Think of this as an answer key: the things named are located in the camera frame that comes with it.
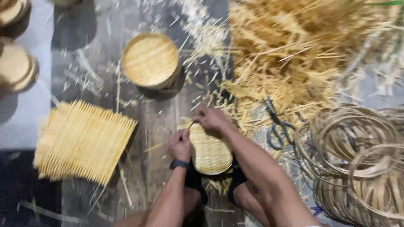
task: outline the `watch strap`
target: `watch strap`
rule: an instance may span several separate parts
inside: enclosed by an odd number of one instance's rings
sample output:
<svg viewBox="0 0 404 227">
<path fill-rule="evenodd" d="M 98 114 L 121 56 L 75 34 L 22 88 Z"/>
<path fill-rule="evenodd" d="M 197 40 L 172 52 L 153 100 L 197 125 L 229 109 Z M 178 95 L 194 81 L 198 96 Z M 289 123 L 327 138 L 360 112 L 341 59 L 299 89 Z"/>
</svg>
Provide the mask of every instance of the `watch strap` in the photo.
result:
<svg viewBox="0 0 404 227">
<path fill-rule="evenodd" d="M 188 169 L 189 168 L 189 163 L 181 161 L 181 160 L 178 160 L 178 159 L 174 159 L 170 164 L 170 169 L 173 170 L 177 166 L 181 166 L 181 167 L 184 167 L 185 169 Z"/>
</svg>

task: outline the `finger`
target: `finger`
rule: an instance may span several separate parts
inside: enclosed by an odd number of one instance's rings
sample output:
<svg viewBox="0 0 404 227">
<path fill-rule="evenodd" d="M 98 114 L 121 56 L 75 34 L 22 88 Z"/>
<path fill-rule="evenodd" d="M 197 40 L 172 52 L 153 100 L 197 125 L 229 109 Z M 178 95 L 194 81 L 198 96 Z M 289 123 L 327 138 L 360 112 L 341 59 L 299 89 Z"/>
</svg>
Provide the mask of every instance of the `finger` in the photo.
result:
<svg viewBox="0 0 404 227">
<path fill-rule="evenodd" d="M 201 124 L 202 126 L 205 125 L 205 120 L 206 120 L 205 117 L 202 117 L 202 116 L 194 117 L 194 121 Z"/>
<path fill-rule="evenodd" d="M 189 142 L 189 130 L 188 129 L 182 130 L 181 138 L 182 138 L 183 142 L 185 142 L 185 143 Z"/>
<path fill-rule="evenodd" d="M 208 108 L 206 106 L 201 105 L 200 107 L 198 107 L 198 115 L 199 116 L 206 116 L 206 111 L 208 110 Z"/>
<path fill-rule="evenodd" d="M 181 138 L 181 132 L 177 132 L 171 138 L 170 143 L 171 144 L 177 144 L 179 142 L 180 138 Z"/>
</svg>

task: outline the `wrist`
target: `wrist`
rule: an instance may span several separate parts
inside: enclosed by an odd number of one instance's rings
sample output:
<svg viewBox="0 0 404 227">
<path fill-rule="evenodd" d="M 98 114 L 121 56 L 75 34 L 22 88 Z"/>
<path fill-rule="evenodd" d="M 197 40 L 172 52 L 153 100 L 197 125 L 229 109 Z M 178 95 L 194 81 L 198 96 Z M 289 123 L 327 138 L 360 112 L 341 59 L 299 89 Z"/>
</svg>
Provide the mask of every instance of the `wrist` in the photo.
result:
<svg viewBox="0 0 404 227">
<path fill-rule="evenodd" d="M 233 130 L 237 130 L 234 125 L 232 125 L 230 122 L 226 123 L 226 124 L 222 124 L 219 127 L 219 131 L 220 133 L 224 136 L 227 137 L 229 132 L 233 131 Z"/>
<path fill-rule="evenodd" d="M 191 156 L 177 156 L 175 159 L 189 163 L 191 161 Z"/>
</svg>

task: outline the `knee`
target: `knee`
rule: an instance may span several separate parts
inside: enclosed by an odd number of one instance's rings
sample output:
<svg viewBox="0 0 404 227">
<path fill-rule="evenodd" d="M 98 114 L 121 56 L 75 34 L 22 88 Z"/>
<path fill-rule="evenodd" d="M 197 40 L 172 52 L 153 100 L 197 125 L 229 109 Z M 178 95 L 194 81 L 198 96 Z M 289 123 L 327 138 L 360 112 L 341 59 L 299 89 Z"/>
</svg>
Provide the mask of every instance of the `knee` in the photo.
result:
<svg viewBox="0 0 404 227">
<path fill-rule="evenodd" d="M 253 196 L 249 193 L 247 190 L 247 187 L 237 187 L 234 190 L 234 200 L 236 201 L 236 204 L 242 207 L 243 209 L 247 211 L 251 211 L 254 209 L 254 198 Z"/>
</svg>

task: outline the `woven bamboo basket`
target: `woven bamboo basket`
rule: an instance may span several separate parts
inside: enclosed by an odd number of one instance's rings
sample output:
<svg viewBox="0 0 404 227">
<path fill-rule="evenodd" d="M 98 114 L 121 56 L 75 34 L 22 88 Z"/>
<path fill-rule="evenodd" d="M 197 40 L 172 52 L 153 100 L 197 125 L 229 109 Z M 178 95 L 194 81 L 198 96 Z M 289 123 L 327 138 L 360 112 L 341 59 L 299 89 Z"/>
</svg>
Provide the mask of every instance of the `woven bamboo basket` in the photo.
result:
<svg viewBox="0 0 404 227">
<path fill-rule="evenodd" d="M 0 27 L 19 21 L 28 11 L 29 0 L 2 0 L 0 3 Z"/>
<path fill-rule="evenodd" d="M 0 39 L 0 75 L 3 93 L 16 93 L 28 89 L 37 78 L 38 65 L 22 47 L 9 39 Z"/>
<path fill-rule="evenodd" d="M 122 68 L 137 86 L 152 90 L 168 88 L 181 72 L 179 52 L 168 36 L 142 33 L 126 44 Z"/>
<path fill-rule="evenodd" d="M 233 156 L 228 145 L 214 132 L 205 133 L 200 124 L 192 124 L 189 138 L 193 145 L 192 160 L 195 169 L 206 175 L 217 175 L 230 168 Z"/>
</svg>

